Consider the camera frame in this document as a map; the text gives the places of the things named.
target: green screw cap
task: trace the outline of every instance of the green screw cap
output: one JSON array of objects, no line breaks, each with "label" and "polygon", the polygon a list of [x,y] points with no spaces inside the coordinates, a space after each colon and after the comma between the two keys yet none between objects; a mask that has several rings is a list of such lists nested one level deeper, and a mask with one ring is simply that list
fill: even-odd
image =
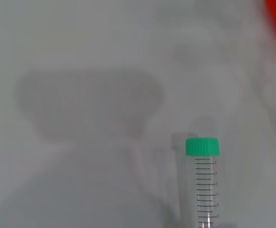
[{"label": "green screw cap", "polygon": [[187,156],[219,156],[219,141],[216,138],[191,138],[186,140]]}]

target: white surface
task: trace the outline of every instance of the white surface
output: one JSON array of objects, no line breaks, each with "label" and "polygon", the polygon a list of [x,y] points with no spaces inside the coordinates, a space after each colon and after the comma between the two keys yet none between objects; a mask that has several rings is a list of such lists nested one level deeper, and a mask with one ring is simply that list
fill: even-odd
[{"label": "white surface", "polygon": [[[0,0],[0,205],[63,148],[43,141],[19,115],[14,90],[21,76],[31,69],[133,66],[163,85],[163,107],[146,129],[156,143],[167,149],[172,132],[187,130],[222,141],[221,221],[275,227],[276,134],[248,83],[262,74],[260,35],[252,34],[259,24],[249,21],[247,4],[231,2],[243,6],[239,19],[221,16],[223,4],[165,26],[143,16],[143,6],[132,11],[119,0]],[[175,53],[178,45],[183,52]],[[14,226],[34,228],[29,218],[21,222]]]}]

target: green cap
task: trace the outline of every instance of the green cap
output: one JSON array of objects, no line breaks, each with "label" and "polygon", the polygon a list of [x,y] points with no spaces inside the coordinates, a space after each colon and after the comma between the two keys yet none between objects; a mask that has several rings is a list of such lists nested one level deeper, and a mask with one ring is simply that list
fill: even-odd
[{"label": "green cap", "polygon": [[187,156],[219,156],[219,141],[216,138],[191,138],[186,140]]}]

